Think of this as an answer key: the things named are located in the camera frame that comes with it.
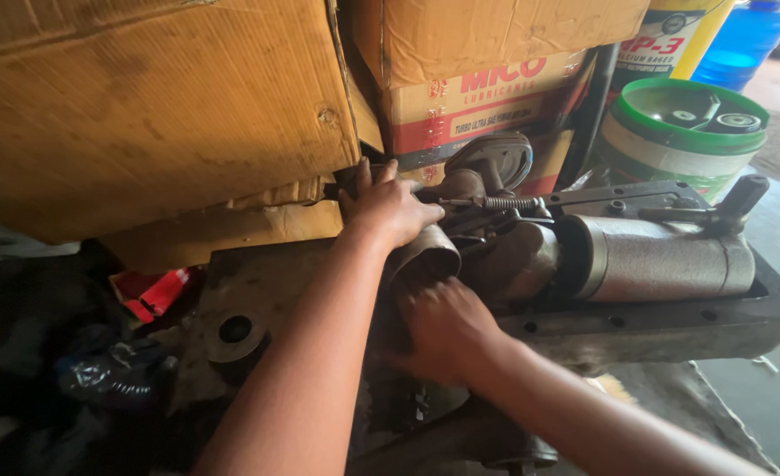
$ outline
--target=green bucket lid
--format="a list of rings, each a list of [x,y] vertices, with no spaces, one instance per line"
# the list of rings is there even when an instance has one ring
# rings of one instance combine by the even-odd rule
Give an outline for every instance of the green bucket lid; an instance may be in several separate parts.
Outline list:
[[[722,103],[715,117],[748,114],[760,120],[760,129],[743,134],[723,134],[664,122],[664,117],[680,110],[707,110],[711,93]],[[769,113],[764,108],[736,92],[695,81],[668,78],[628,84],[611,105],[610,114],[626,129],[648,141],[709,155],[740,155],[756,151],[765,142],[765,126],[769,121]]]

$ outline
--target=person's left hand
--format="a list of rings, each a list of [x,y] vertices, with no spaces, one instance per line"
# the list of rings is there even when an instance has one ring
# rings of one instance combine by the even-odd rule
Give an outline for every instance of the person's left hand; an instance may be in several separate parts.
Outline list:
[[[369,161],[364,157],[358,164],[358,200],[340,190],[340,202],[348,213],[346,228],[382,240],[390,249],[410,243],[423,228],[446,214],[437,204],[420,203],[411,190],[421,185],[396,179],[397,168],[398,162],[391,160],[373,183]]]

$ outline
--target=bolt hole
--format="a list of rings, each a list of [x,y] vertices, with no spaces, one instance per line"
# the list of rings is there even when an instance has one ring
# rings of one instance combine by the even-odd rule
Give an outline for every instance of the bolt hole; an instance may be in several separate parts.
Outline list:
[[[236,344],[251,333],[252,321],[246,316],[231,316],[220,325],[220,339],[226,344]]]
[[[625,319],[622,319],[619,316],[611,316],[607,318],[607,320],[610,321],[610,324],[613,324],[613,327],[618,327],[618,328],[625,327]]]

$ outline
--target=cardboard box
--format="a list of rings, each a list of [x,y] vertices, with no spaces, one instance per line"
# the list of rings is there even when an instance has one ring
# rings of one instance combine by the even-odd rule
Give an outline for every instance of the cardboard box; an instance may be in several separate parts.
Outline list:
[[[402,169],[451,157],[479,135],[548,132],[564,112],[586,50],[558,53],[385,92],[392,153]]]
[[[207,263],[217,250],[331,238],[341,230],[337,202],[320,201],[309,207],[197,210],[107,234],[99,241],[126,268],[154,275]]]
[[[633,38],[649,0],[353,0],[353,40],[384,88]]]
[[[76,241],[354,165],[334,7],[0,0],[0,224]]]

